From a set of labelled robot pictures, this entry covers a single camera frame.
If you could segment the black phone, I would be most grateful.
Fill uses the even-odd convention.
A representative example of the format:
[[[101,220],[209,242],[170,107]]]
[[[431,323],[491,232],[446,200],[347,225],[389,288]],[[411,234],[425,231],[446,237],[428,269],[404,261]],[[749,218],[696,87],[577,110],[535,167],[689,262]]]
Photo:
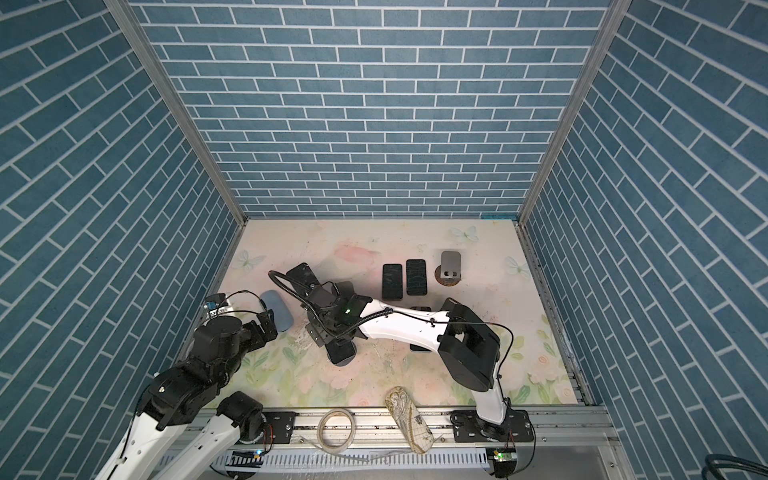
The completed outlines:
[[[427,267],[424,259],[406,261],[406,293],[408,296],[425,296],[428,293]]]
[[[403,267],[401,264],[388,263],[382,266],[383,300],[401,300],[403,298]]]

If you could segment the wood-base grey phone stand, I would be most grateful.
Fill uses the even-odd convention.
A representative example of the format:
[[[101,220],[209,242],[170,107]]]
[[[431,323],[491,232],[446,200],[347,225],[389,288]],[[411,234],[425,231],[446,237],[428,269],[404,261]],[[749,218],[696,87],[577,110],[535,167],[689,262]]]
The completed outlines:
[[[440,255],[440,264],[435,270],[436,281],[443,286],[457,285],[462,279],[462,256],[459,251],[446,250]]]

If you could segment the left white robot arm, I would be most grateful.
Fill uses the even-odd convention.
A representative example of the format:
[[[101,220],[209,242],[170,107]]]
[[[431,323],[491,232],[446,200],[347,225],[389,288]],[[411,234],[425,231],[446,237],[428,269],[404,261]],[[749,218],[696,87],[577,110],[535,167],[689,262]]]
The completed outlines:
[[[227,313],[198,327],[186,359],[155,376],[141,393],[125,436],[96,477],[149,479],[176,439],[228,384],[245,355],[276,337],[274,313],[266,307],[248,323]],[[263,405],[237,391],[219,403],[203,430],[156,477],[196,479],[237,443],[254,444],[262,453],[274,438]]]

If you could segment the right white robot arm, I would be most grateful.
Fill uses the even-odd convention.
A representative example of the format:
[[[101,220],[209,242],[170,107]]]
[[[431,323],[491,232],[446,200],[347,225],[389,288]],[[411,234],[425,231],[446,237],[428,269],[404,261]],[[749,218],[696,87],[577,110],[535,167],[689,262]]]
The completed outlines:
[[[355,353],[354,339],[386,339],[415,345],[440,356],[451,378],[468,389],[475,408],[450,413],[454,440],[532,442],[528,414],[511,407],[500,385],[499,336],[467,306],[448,299],[441,311],[405,309],[354,295],[325,305],[305,303],[307,330],[335,363]]]

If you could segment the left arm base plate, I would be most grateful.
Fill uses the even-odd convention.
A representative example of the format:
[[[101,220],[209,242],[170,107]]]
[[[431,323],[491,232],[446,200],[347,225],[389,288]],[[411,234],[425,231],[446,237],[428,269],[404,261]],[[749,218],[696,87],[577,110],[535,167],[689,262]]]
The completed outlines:
[[[291,443],[298,413],[295,411],[265,411],[266,445]]]

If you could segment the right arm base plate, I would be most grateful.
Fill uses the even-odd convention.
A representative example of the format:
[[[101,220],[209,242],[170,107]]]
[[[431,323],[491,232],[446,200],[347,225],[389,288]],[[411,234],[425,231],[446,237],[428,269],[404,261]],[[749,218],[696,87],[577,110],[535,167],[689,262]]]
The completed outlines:
[[[525,410],[507,408],[500,424],[483,420],[475,410],[469,409],[452,411],[449,420],[457,443],[525,443],[535,439],[533,424]]]

